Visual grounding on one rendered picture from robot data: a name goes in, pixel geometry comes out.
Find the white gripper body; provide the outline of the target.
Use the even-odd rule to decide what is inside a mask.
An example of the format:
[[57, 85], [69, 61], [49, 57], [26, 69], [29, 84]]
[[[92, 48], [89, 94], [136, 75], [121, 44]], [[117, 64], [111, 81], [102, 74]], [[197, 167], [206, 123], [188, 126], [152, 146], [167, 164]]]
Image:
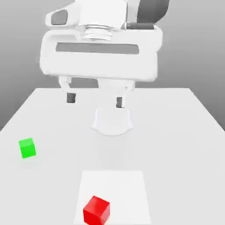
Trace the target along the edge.
[[43, 36], [40, 69], [45, 75], [154, 81], [163, 32], [126, 30], [112, 40], [82, 40], [73, 29], [49, 30]]

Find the small green cube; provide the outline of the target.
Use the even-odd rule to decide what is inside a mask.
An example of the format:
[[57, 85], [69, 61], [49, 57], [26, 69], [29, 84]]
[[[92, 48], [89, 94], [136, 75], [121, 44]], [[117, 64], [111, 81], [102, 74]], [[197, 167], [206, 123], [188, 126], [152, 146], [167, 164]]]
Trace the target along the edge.
[[18, 141], [22, 158], [28, 158], [36, 155], [36, 149], [32, 138]]

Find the small red cube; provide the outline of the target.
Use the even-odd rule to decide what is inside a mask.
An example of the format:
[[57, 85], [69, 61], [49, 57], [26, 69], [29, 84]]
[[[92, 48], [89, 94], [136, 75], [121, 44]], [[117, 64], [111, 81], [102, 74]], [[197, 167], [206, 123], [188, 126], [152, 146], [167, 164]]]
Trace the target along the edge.
[[110, 216], [110, 202], [92, 196], [83, 208], [83, 220], [88, 225], [105, 225]]

